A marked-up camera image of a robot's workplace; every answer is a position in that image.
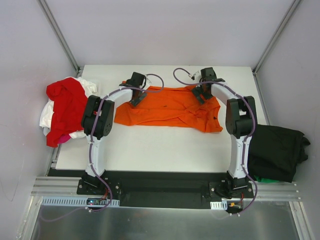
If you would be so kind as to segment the orange t-shirt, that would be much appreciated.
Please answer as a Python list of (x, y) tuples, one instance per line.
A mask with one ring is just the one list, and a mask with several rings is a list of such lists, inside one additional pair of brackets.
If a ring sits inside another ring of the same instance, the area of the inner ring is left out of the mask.
[(200, 103), (192, 86), (169, 88), (150, 87), (153, 92), (137, 105), (125, 102), (116, 109), (114, 122), (125, 126), (156, 126), (192, 128), (203, 133), (223, 130), (218, 116), (220, 104), (215, 97)]

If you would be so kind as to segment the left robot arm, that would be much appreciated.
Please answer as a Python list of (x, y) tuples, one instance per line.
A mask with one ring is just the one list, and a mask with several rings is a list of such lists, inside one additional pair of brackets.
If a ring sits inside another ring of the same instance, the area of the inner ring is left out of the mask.
[(88, 162), (81, 179), (83, 185), (88, 185), (96, 195), (106, 189), (106, 182), (102, 179), (105, 172), (102, 144), (112, 130), (116, 109), (124, 103), (137, 106), (146, 97), (149, 86), (146, 75), (133, 72), (130, 79), (105, 97), (91, 95), (87, 100), (81, 126), (88, 143)]

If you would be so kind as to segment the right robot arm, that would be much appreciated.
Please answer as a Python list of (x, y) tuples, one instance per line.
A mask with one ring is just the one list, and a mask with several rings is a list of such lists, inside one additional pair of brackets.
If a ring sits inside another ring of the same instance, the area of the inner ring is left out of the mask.
[(226, 106), (225, 127), (231, 137), (231, 159), (224, 182), (214, 192), (222, 198), (235, 198), (249, 186), (249, 146), (257, 126), (255, 99), (237, 93), (224, 79), (217, 78), (212, 67), (200, 70), (199, 82), (192, 93), (201, 104), (215, 97)]

